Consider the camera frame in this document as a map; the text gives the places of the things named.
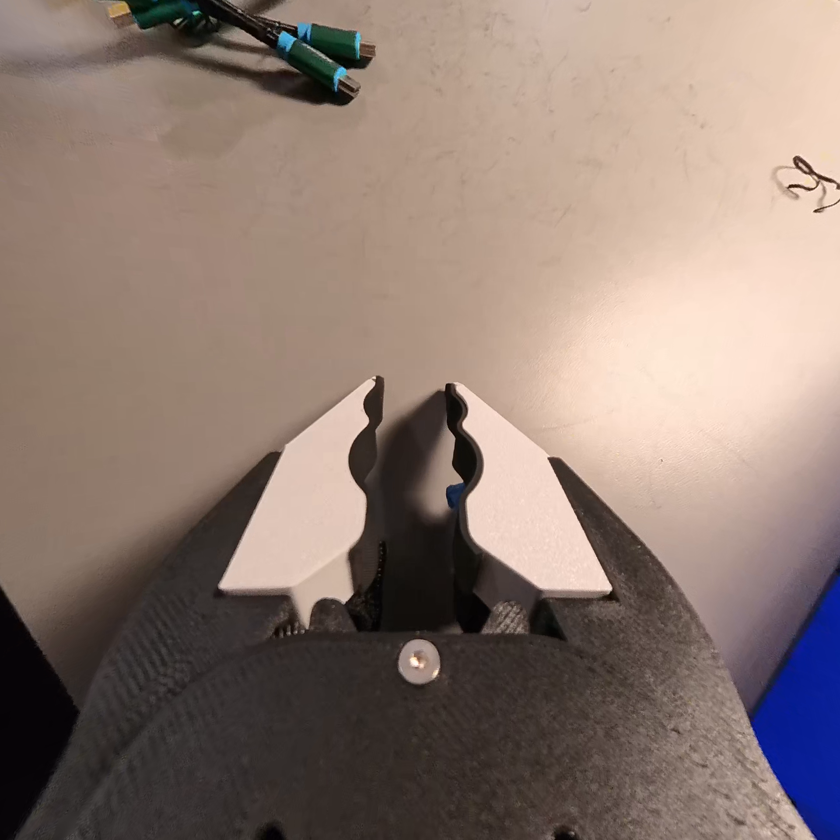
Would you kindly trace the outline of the blue plastic bin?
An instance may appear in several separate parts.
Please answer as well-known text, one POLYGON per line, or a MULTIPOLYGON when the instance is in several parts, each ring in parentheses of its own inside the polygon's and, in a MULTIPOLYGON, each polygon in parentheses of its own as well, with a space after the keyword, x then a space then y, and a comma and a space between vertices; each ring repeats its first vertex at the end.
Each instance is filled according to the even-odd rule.
POLYGON ((839 570, 752 716, 765 758, 818 839, 839 838, 839 570))

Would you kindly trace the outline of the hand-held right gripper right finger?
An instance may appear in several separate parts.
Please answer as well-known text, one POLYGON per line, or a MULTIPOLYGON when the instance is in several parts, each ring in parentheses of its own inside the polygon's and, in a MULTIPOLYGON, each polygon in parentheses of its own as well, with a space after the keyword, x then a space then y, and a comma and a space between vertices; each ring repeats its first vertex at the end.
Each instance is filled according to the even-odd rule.
POLYGON ((526 633, 546 601, 612 597, 547 452, 466 385, 448 383, 445 402, 460 479, 447 489, 460 629, 526 633))

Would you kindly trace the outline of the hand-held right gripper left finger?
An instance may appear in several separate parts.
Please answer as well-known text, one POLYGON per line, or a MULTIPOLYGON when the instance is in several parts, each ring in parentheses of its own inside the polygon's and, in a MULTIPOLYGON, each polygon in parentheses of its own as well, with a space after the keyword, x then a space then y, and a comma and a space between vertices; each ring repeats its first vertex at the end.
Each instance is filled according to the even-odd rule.
POLYGON ((288 597, 301 624, 320 600, 351 598, 383 396, 384 379, 370 377, 285 445, 217 585, 222 594, 288 597))

